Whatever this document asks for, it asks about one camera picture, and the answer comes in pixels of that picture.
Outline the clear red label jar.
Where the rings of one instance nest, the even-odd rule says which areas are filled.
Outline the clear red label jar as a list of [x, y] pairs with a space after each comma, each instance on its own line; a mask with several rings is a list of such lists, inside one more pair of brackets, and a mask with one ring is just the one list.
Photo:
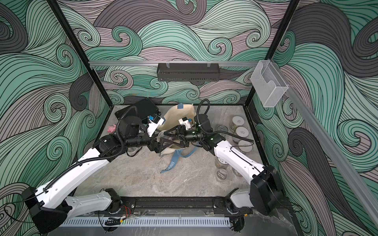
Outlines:
[[220, 183], [225, 182], [229, 179], [228, 171], [224, 168], [218, 168], [216, 170], [216, 180]]

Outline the beige canvas tote bag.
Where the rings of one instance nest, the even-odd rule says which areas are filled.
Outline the beige canvas tote bag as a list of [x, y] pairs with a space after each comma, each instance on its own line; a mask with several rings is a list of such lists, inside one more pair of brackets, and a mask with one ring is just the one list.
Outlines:
[[169, 108], [164, 114], [165, 122], [158, 127], [158, 138], [163, 138], [164, 150], [160, 155], [172, 154], [169, 165], [161, 171], [166, 173], [172, 170], [181, 158], [193, 155], [197, 147], [193, 146], [189, 138], [190, 131], [194, 128], [195, 108], [192, 104], [178, 104]]

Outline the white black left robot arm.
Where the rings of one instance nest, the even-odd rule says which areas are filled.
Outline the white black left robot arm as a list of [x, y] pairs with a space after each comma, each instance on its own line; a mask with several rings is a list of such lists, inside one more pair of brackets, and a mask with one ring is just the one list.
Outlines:
[[147, 134], [128, 138], [106, 135], [96, 141], [78, 161], [57, 177], [38, 187], [29, 187], [21, 194], [32, 222], [42, 234], [52, 232], [67, 219], [95, 211], [117, 214], [122, 209], [121, 197], [112, 188], [97, 194], [71, 197], [70, 193], [97, 170], [111, 163], [128, 148], [148, 147], [156, 153], [164, 150], [162, 138]]

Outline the green label seed jar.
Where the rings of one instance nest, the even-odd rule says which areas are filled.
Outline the green label seed jar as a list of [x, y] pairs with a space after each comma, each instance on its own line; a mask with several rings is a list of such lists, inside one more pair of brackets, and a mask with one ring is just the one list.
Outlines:
[[234, 116], [232, 117], [230, 121], [229, 128], [232, 132], [234, 132], [238, 127], [243, 126], [245, 123], [245, 120], [240, 116]]

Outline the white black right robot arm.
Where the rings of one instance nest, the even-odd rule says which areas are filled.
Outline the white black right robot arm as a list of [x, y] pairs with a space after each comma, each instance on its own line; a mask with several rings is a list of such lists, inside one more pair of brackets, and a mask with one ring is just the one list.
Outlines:
[[238, 214], [243, 208], [252, 208], [268, 215], [283, 197], [283, 184], [277, 170], [249, 159], [218, 132], [202, 128], [187, 130], [178, 125], [163, 133], [159, 139], [161, 149], [171, 145], [186, 148], [190, 143], [199, 145], [235, 169], [250, 185], [248, 189], [237, 189], [229, 194], [228, 211]]

